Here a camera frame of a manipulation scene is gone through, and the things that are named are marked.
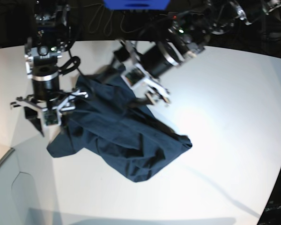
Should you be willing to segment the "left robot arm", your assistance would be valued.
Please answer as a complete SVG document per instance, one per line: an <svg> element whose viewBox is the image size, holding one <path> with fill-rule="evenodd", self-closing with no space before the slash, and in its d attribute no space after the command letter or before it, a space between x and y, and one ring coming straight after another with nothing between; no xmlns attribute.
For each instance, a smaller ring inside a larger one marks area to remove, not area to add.
<svg viewBox="0 0 281 225"><path fill-rule="evenodd" d="M281 7L281 0L208 0L202 14L191 10L168 15L158 22L146 25L139 34L152 30L154 45L145 53L137 50L137 43L121 40L121 48L114 52L123 72L120 77L131 89L146 87L142 98L128 103L129 108L155 105L163 101L170 104L170 92L160 83L160 77L171 68L178 68L196 58L205 50L211 35L230 31L236 20L251 25L263 14Z"/></svg>

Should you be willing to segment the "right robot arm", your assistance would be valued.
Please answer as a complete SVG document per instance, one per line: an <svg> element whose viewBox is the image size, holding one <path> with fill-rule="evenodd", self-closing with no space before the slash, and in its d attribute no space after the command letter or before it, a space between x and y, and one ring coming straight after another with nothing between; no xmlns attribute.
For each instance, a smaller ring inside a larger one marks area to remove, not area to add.
<svg viewBox="0 0 281 225"><path fill-rule="evenodd" d="M60 76L76 70L81 63L72 56L58 66L63 52L68 52L78 38L71 33L71 7L67 0L37 0L34 8L35 32L24 46L27 78L31 80L32 94L17 97L10 105L22 107L24 116L40 133L52 126L65 128L78 99L87 99L88 93L74 88L64 91Z"/></svg>

